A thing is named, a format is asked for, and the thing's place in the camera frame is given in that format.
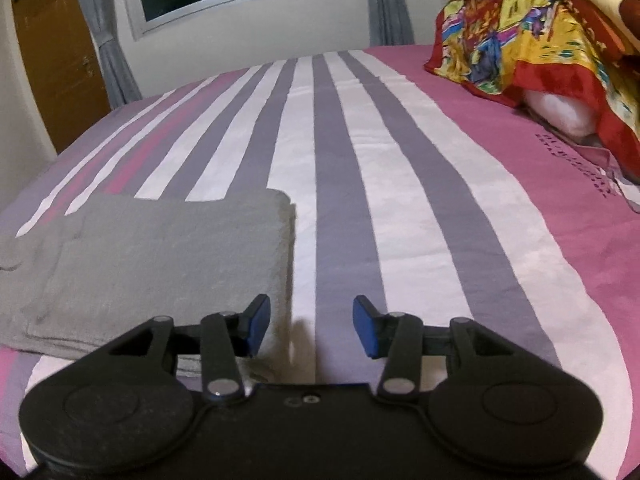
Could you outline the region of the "grey pants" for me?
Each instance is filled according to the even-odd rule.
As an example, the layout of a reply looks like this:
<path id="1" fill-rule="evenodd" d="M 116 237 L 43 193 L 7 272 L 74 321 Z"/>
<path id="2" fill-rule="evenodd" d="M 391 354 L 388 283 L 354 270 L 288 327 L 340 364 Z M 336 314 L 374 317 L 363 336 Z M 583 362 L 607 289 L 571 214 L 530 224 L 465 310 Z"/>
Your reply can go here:
<path id="1" fill-rule="evenodd" d="M 1 240 L 1 341 L 74 360 L 157 315 L 192 325 L 271 302 L 247 378 L 288 362 L 295 210 L 276 190 L 213 202 L 93 196 L 78 211 Z"/>

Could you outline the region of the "pink striped bed sheet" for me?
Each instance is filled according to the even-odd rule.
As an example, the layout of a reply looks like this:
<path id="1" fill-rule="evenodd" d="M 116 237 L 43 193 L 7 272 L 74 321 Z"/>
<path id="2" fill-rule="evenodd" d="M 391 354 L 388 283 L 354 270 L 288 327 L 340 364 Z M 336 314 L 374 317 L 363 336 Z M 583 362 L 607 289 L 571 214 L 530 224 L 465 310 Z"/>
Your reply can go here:
<path id="1" fill-rule="evenodd" d="M 1 215 L 23 234 L 98 193 L 296 207 L 299 382 L 378 374 L 352 298 L 432 325 L 469 316 L 590 385 L 602 477 L 639 463 L 639 217 L 625 185 L 506 107 L 427 73 L 427 47 L 210 76 L 115 110 Z"/>

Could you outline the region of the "white pillow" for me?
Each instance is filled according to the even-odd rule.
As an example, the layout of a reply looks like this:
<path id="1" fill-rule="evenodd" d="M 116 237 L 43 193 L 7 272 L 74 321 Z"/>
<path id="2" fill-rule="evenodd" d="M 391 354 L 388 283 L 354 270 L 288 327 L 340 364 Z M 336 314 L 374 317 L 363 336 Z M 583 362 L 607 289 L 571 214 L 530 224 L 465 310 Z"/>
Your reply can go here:
<path id="1" fill-rule="evenodd" d="M 531 112 L 569 138 L 579 141 L 596 133 L 597 114 L 584 102 L 534 90 L 523 96 Z"/>

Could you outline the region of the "colourful red yellow blanket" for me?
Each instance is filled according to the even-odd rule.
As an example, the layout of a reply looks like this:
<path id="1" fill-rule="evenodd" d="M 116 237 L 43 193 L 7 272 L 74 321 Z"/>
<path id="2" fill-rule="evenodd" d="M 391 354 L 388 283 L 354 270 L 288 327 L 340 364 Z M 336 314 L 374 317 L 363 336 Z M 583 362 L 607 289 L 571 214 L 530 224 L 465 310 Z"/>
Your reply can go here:
<path id="1" fill-rule="evenodd" d="M 600 144 L 639 177 L 639 83 L 597 54 L 560 0 L 451 0 L 436 22 L 427 72 L 476 96 L 526 107 L 524 91 L 568 96 L 597 114 L 576 144 Z"/>

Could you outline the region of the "grey curtain right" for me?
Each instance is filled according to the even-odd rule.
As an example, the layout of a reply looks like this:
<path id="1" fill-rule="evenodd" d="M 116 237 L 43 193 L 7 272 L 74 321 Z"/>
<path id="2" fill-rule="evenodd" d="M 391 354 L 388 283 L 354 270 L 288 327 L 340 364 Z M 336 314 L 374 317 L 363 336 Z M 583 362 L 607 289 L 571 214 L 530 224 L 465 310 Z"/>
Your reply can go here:
<path id="1" fill-rule="evenodd" d="M 406 0 L 368 0 L 372 47 L 414 44 Z"/>

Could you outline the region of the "grey curtain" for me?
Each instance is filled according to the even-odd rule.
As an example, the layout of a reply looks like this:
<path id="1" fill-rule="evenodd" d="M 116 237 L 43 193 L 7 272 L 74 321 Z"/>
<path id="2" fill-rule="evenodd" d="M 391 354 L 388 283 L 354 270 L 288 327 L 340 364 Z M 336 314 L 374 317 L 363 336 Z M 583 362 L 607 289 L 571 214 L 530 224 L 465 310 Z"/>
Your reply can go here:
<path id="1" fill-rule="evenodd" d="M 118 40 L 114 0 L 78 0 L 78 3 L 96 44 L 111 107 L 119 108 L 141 100 L 137 81 Z"/>
<path id="2" fill-rule="evenodd" d="M 414 44 L 406 0 L 368 0 L 372 47 Z"/>

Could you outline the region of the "brown wooden door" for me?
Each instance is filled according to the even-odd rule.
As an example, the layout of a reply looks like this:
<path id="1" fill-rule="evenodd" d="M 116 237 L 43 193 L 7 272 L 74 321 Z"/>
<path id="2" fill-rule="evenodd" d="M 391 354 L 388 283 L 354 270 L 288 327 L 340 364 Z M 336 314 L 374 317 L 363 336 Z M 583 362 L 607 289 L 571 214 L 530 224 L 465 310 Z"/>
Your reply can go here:
<path id="1" fill-rule="evenodd" d="M 44 128 L 61 153 L 111 111 L 78 0 L 12 0 L 18 44 Z"/>

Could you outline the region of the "grey curtain left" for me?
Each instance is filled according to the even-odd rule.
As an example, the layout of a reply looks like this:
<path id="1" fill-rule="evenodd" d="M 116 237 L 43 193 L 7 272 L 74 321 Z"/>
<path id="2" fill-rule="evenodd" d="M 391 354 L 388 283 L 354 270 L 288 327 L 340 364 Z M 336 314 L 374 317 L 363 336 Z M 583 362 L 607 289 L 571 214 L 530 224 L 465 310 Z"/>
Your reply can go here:
<path id="1" fill-rule="evenodd" d="M 78 0 L 78 3 L 96 44 L 111 107 L 119 108 L 141 100 L 137 81 L 118 40 L 114 0 Z"/>

